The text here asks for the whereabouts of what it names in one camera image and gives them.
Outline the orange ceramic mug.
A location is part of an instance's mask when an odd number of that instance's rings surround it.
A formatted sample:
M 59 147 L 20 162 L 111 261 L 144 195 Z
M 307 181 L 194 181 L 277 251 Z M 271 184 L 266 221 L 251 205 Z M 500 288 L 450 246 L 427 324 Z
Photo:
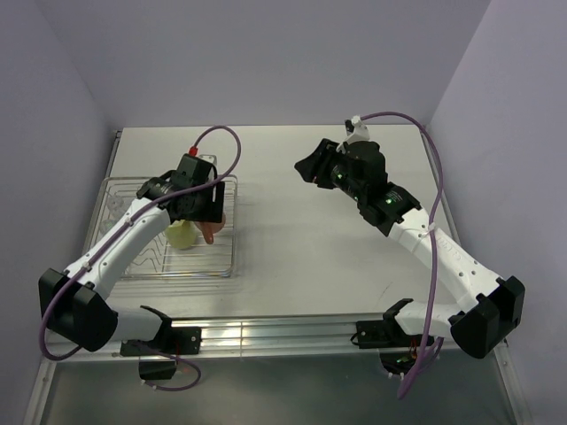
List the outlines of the orange ceramic mug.
M 195 226 L 200 231 L 206 244 L 214 243 L 214 236 L 218 234 L 226 224 L 226 215 L 223 214 L 220 222 L 196 222 Z

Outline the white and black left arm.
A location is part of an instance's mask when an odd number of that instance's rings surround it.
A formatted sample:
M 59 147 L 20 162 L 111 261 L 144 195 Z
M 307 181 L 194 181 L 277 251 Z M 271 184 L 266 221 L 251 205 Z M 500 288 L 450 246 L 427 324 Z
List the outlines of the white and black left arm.
M 171 320 L 147 306 L 119 309 L 107 302 L 114 285 L 142 250 L 176 221 L 219 223 L 225 183 L 213 162 L 184 154 L 179 165 L 152 177 L 114 226 L 80 259 L 39 279 L 41 330 L 95 352 L 111 341 L 137 340 L 152 353 L 173 342 Z

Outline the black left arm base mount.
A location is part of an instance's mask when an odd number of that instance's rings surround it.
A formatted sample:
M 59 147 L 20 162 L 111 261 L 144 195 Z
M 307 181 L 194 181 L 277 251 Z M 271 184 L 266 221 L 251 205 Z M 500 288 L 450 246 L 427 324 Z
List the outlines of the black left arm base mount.
M 163 336 L 151 341 L 128 340 L 120 344 L 119 354 L 124 358 L 139 358 L 138 374 L 143 381 L 163 385 L 181 374 L 200 372 L 181 357 L 199 354 L 200 327 L 172 327 Z

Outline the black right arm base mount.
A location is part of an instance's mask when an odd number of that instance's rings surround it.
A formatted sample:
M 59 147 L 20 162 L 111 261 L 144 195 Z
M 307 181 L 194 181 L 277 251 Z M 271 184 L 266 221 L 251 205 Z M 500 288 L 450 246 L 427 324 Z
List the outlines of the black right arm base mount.
M 407 334 L 395 320 L 395 313 L 384 313 L 380 320 L 357 321 L 350 341 L 361 350 L 401 349 L 380 355 L 384 369 L 394 375 L 406 374 L 416 363 L 421 334 Z

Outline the yellow-green ceramic mug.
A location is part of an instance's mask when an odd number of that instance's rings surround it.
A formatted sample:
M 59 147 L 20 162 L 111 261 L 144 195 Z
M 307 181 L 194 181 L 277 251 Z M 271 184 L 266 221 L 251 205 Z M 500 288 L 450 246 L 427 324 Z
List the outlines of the yellow-green ceramic mug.
M 191 221 L 177 220 L 164 230 L 169 245 L 176 250 L 187 250 L 197 239 L 195 226 Z

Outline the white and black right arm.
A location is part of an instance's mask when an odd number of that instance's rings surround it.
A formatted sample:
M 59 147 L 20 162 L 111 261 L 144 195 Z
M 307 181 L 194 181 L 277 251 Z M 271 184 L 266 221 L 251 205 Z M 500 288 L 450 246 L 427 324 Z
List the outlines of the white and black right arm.
M 451 339 L 472 358 L 482 359 L 519 325 L 524 285 L 484 267 L 437 228 L 415 197 L 390 182 L 377 143 L 324 139 L 294 168 L 304 182 L 342 190 L 368 224 L 435 271 L 436 281 L 455 300 L 429 308 L 403 298 L 381 320 L 357 323 L 360 348 L 402 347 L 426 334 L 429 344 L 437 337 Z

